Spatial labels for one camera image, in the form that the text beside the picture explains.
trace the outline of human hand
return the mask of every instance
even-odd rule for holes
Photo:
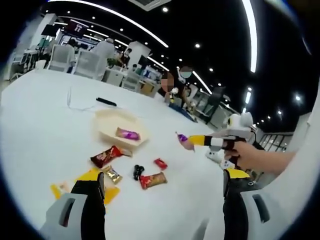
[[[237,165],[242,169],[256,169],[259,166],[259,153],[253,145],[243,142],[236,141],[234,143],[233,150],[226,150],[224,152],[224,158],[229,160],[231,157],[238,157]]]

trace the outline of purple candy wrapper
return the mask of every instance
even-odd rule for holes
[[[195,151],[195,145],[194,145],[192,142],[190,142],[185,135],[183,135],[183,134],[178,134],[177,132],[175,132],[175,133],[176,133],[177,136],[178,136],[178,140],[179,140],[180,144],[181,144],[185,149]]]
[[[139,133],[135,131],[128,131],[125,129],[121,129],[120,127],[116,129],[115,135],[123,139],[130,139],[130,140],[136,140],[136,141],[140,140]]]

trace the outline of small black object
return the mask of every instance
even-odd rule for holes
[[[103,99],[103,98],[101,98],[101,97],[97,97],[96,100],[97,100],[98,102],[101,102],[101,103],[104,103],[104,104],[112,105],[112,106],[115,106],[115,107],[117,106],[117,104],[116,104],[115,102],[105,100],[105,99]]]
[[[139,177],[141,176],[141,174],[144,170],[145,170],[145,168],[143,166],[135,165],[134,172],[133,172],[134,180],[138,181]]]

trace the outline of black ceiling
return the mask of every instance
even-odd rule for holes
[[[245,94],[252,87],[247,108],[254,122],[265,132],[294,131],[300,115],[314,105],[318,76],[298,30],[280,12],[262,0],[251,1],[257,31],[257,69],[250,72],[250,32],[241,0],[173,0],[169,12],[161,7],[144,11],[127,0],[94,0],[95,4],[112,9],[141,24],[169,45],[165,48],[150,35],[99,8],[74,2],[49,2],[49,10],[58,16],[91,21],[134,41],[148,42],[152,57],[174,71],[176,66],[193,66],[198,75],[213,89],[218,83],[226,86],[230,106],[242,111]],[[111,31],[94,26],[93,30],[110,35]],[[114,34],[125,43],[129,40]],[[192,76],[189,81],[200,82]],[[302,97],[298,105],[295,94]],[[277,111],[283,112],[282,119]]]

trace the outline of white table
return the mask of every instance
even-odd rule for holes
[[[67,93],[72,87],[71,107]],[[110,145],[94,138],[92,119],[107,105],[101,97],[135,114],[151,138],[134,153],[120,157],[113,168],[123,176],[119,195],[107,205],[105,233],[117,240],[191,239],[204,218],[211,218],[207,239],[223,239],[223,171],[205,157],[207,148],[195,153],[180,146],[175,131],[185,135],[209,134],[164,103],[120,87],[51,70],[31,71],[8,86],[1,103],[1,166],[8,188],[26,219],[39,229],[55,198],[53,183],[73,180],[91,168],[89,158]],[[133,180],[135,164],[145,175],[160,170],[153,163],[168,164],[168,180],[142,190]]]

